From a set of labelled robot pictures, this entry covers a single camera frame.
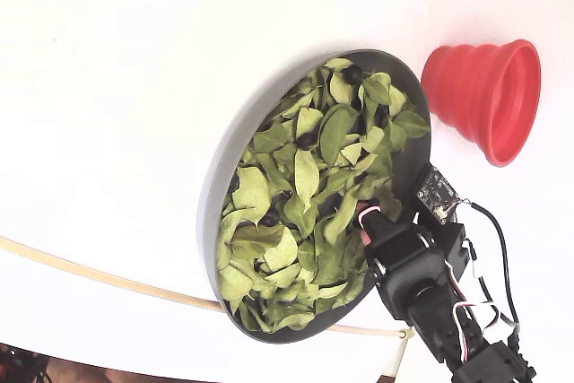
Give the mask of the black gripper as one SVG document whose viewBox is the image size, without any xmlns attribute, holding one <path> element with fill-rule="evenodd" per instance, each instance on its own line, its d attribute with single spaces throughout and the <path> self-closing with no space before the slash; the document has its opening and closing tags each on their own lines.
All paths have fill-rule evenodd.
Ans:
<svg viewBox="0 0 574 383">
<path fill-rule="evenodd" d="M 418 283 L 444 272 L 440 250 L 432 248 L 413 224 L 391 222 L 379 205 L 359 202 L 357 223 L 376 283 Z"/>
</svg>

